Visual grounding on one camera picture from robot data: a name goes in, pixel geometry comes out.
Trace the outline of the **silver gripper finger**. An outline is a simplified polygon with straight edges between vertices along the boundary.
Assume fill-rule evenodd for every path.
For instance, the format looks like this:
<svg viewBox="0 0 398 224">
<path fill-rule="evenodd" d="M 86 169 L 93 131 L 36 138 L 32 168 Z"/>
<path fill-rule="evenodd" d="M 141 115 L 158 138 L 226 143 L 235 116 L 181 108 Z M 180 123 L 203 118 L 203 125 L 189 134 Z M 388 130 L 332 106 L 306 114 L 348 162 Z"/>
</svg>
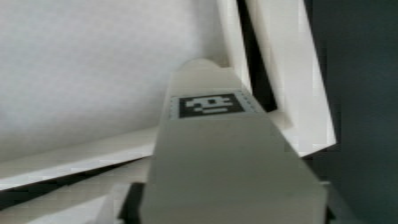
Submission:
<svg viewBox="0 0 398 224">
<path fill-rule="evenodd" d="M 142 202 L 142 194 L 144 194 L 144 186 L 142 182 L 135 182 L 130 186 L 126 200 L 123 203 L 119 219 L 123 224 L 141 224 L 141 202 Z"/>
</svg>

